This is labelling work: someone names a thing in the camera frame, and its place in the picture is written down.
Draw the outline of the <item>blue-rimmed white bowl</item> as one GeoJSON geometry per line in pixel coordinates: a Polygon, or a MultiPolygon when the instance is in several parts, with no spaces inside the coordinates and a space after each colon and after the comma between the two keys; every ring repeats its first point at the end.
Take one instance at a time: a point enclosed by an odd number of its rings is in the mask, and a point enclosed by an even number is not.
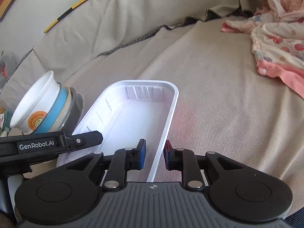
{"type": "Polygon", "coordinates": [[[72,103],[72,93],[69,87],[61,86],[60,92],[47,116],[42,120],[33,134],[55,132],[60,130],[72,103]]]}

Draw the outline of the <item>beige sofa cover cloth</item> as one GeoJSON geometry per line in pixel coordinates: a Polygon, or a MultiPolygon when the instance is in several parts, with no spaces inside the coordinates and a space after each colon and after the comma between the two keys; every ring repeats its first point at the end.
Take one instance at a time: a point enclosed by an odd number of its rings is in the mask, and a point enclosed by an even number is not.
{"type": "Polygon", "coordinates": [[[166,80],[179,89],[169,140],[217,151],[282,179],[303,207],[303,99],[279,78],[261,75],[250,35],[222,32],[256,0],[88,0],[20,62],[1,92],[14,110],[52,70],[89,108],[110,84],[166,80]]]}

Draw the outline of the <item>pink floral baby clothes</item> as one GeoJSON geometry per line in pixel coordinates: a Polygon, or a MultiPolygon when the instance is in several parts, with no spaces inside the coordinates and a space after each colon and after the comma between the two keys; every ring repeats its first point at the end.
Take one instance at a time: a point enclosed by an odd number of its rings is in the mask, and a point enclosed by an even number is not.
{"type": "Polygon", "coordinates": [[[258,73],[303,97],[303,0],[261,0],[244,21],[223,22],[223,32],[249,34],[258,73]]]}

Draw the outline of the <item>yellow black stick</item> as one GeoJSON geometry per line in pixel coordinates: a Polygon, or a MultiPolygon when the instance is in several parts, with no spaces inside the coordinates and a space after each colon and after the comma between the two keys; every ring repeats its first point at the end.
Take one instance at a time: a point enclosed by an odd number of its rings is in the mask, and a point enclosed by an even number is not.
{"type": "Polygon", "coordinates": [[[66,12],[64,12],[60,17],[55,19],[45,30],[44,34],[48,33],[59,21],[63,20],[67,15],[69,15],[73,10],[82,5],[88,0],[80,0],[76,4],[72,5],[66,12]]]}

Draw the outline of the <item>white rectangular plastic tray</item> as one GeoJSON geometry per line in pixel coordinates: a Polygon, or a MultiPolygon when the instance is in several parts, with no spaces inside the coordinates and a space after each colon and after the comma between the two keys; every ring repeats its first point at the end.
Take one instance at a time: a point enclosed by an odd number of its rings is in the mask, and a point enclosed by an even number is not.
{"type": "Polygon", "coordinates": [[[130,182],[152,182],[175,112],[179,91],[167,81],[123,80],[108,86],[82,118],[74,134],[98,131],[103,142],[59,156],[57,166],[94,151],[113,155],[146,141],[144,167],[128,173],[130,182]]]}

